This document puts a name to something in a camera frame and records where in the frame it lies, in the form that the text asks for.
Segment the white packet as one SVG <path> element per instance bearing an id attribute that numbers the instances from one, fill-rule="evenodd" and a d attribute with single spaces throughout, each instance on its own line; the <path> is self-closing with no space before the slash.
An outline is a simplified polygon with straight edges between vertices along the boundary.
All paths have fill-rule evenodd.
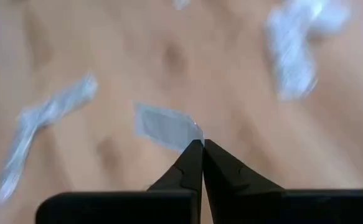
<path id="1" fill-rule="evenodd" d="M 135 104 L 134 109 L 135 133 L 138 136 L 179 152 L 183 152 L 194 140 L 205 144 L 202 129 L 187 114 L 144 103 Z"/>

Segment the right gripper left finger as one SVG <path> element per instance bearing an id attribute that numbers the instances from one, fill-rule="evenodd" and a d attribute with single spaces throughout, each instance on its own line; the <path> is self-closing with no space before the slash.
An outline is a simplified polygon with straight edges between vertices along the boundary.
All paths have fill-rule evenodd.
<path id="1" fill-rule="evenodd" d="M 54 195 L 39 205 L 35 224 L 200 224 L 203 151 L 193 140 L 147 190 Z"/>

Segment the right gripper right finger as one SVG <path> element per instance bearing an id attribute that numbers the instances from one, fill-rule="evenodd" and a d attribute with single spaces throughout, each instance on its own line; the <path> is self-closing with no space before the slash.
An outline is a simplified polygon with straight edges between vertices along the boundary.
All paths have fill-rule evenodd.
<path id="1" fill-rule="evenodd" d="M 363 189 L 285 189 L 205 140 L 214 224 L 363 224 Z"/>

